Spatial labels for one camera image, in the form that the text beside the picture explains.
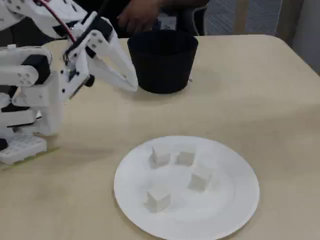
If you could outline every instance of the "person's arm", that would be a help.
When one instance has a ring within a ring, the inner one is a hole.
[[[131,0],[118,16],[118,23],[129,33],[148,31],[161,8],[196,8],[208,2],[209,0]]]

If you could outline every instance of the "floor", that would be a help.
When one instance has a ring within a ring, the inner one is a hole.
[[[211,0],[206,13],[209,35],[233,32],[237,0]],[[246,32],[274,35],[282,0],[250,0]]]

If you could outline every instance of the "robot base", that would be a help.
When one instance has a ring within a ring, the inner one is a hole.
[[[8,147],[0,151],[0,163],[12,165],[47,151],[46,140],[32,135],[15,135],[7,139]]]

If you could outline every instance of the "hand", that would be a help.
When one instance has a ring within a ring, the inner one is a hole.
[[[128,33],[145,32],[152,29],[160,11],[159,0],[131,0],[118,16],[121,28]]]

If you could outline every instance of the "white block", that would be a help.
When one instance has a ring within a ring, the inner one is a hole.
[[[155,186],[146,193],[147,195],[147,206],[152,212],[160,212],[171,204],[170,192],[161,186]]]
[[[158,145],[152,148],[150,156],[150,164],[153,168],[159,168],[167,165],[170,162],[170,149],[167,146]]]
[[[194,164],[196,156],[196,147],[194,145],[180,145],[178,150],[180,153],[176,159],[176,164],[186,166]]]
[[[191,175],[189,189],[203,192],[206,190],[212,176],[212,169],[199,165],[194,168]]]

